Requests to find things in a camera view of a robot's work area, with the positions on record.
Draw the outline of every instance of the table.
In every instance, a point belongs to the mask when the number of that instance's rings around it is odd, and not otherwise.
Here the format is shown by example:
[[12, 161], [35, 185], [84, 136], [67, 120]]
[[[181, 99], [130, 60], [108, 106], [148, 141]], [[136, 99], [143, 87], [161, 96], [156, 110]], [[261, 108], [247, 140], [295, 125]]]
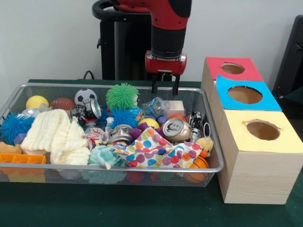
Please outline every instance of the table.
[[[119, 83], [103, 80], [30, 82]], [[138, 81], [130, 83], [143, 85]], [[198, 82], [181, 82], [180, 86], [200, 87]], [[0, 195], [1, 227], [303, 226], [302, 172], [286, 205], [224, 204], [216, 175], [206, 188], [0, 183]]]

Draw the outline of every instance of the green spiky ball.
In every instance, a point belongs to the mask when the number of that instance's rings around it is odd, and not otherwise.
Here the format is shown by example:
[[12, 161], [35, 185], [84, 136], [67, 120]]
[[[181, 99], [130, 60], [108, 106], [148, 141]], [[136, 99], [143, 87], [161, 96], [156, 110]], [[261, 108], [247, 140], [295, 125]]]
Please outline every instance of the green spiky ball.
[[139, 95], [138, 89], [127, 84], [112, 86], [106, 94], [106, 104], [108, 109], [123, 108], [124, 110], [136, 107], [134, 97]]

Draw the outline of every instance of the wooden box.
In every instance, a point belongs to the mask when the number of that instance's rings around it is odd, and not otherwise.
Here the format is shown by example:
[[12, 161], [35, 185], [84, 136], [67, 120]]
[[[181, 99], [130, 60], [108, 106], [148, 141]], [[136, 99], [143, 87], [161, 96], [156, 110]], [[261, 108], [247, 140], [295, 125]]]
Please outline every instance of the wooden box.
[[206, 93], [214, 117], [216, 130], [219, 132], [223, 109], [220, 108], [219, 105], [213, 105], [221, 103], [215, 86], [218, 75], [226, 79], [246, 81], [263, 81], [263, 78], [251, 58], [206, 57], [201, 89]]
[[231, 80], [218, 75], [210, 100], [218, 133], [224, 109], [282, 111], [263, 81]]
[[286, 203], [303, 164], [303, 144], [282, 112], [224, 110], [219, 138], [225, 203]]

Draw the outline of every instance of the circular hole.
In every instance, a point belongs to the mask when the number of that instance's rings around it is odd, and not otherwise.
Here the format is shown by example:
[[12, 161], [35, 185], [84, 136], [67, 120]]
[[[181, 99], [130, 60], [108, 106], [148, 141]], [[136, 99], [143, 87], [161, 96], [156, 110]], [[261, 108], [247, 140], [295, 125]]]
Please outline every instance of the circular hole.
[[242, 66], [234, 63], [225, 63], [221, 65], [221, 69], [230, 74], [242, 74], [245, 71]]
[[261, 140], [275, 140], [280, 135], [278, 128], [274, 124], [265, 121], [249, 122], [246, 128], [252, 135]]
[[228, 89], [228, 95], [234, 100], [245, 104], [255, 104], [263, 98], [262, 94], [256, 89], [246, 86], [232, 87]]

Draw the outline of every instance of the red box top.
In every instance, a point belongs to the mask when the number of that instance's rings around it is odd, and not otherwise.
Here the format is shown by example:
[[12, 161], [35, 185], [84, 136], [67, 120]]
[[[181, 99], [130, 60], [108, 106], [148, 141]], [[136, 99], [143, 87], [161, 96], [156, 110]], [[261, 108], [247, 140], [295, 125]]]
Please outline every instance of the red box top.
[[263, 81], [251, 58], [206, 57], [206, 61], [213, 80], [221, 75], [233, 80]]

